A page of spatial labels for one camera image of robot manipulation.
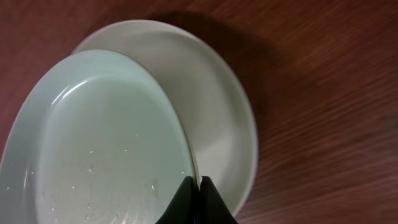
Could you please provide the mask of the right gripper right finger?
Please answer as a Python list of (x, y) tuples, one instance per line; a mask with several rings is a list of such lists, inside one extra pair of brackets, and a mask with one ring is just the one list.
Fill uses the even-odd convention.
[(202, 176), (199, 200), (199, 224), (238, 224), (208, 176)]

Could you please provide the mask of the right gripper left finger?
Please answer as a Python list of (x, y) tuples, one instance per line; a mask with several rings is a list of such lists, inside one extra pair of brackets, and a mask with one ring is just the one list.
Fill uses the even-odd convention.
[(197, 189), (193, 177), (186, 176), (162, 216), (155, 224), (194, 224)]

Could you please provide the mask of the white front plate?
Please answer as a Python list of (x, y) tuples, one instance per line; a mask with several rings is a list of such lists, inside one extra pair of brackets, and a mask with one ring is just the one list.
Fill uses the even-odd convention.
[(251, 105), (229, 65), (193, 34), (150, 20), (103, 27), (75, 52), (93, 49), (120, 52), (148, 69), (180, 118), (199, 173), (238, 214), (254, 183), (259, 146)]

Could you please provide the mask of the light green plate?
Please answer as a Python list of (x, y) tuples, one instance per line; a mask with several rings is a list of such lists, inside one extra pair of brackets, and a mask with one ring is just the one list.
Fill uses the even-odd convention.
[(109, 50), (53, 66), (23, 103), (1, 161), (2, 223), (155, 223), (196, 170), (154, 77)]

